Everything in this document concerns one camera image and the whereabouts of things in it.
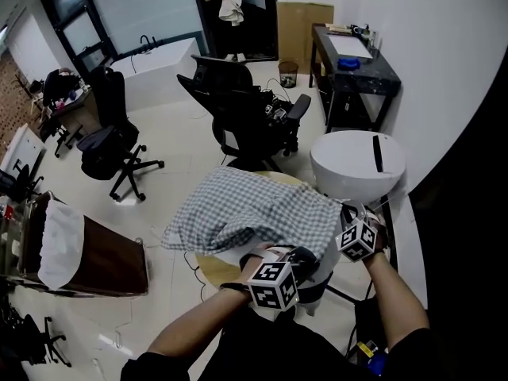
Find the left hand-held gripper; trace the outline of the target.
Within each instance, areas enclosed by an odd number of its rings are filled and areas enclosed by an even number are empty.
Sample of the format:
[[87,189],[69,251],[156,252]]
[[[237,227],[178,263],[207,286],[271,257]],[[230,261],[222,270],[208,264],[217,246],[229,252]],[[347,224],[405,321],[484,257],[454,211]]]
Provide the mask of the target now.
[[318,270],[316,256],[305,247],[256,247],[247,256],[261,258],[247,285],[255,306],[263,309],[290,309],[299,302],[298,287]]

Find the person's left hand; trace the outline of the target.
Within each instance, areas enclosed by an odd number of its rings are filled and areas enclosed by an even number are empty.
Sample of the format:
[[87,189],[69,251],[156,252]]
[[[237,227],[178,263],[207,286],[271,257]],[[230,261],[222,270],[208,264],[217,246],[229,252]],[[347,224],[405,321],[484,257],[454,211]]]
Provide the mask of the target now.
[[258,244],[255,248],[251,249],[249,253],[245,254],[241,258],[241,275],[239,280],[242,283],[247,283],[251,276],[256,272],[256,269],[263,262],[280,261],[283,259],[286,253],[286,248],[276,246],[272,243],[264,242]]

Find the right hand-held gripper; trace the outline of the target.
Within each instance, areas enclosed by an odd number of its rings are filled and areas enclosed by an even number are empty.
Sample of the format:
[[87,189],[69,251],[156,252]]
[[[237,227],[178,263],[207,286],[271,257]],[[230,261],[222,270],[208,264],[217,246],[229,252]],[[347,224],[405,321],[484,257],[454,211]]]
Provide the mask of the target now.
[[336,236],[338,252],[350,261],[363,260],[375,252],[378,230],[371,223],[379,219],[359,202],[343,202],[342,232]]

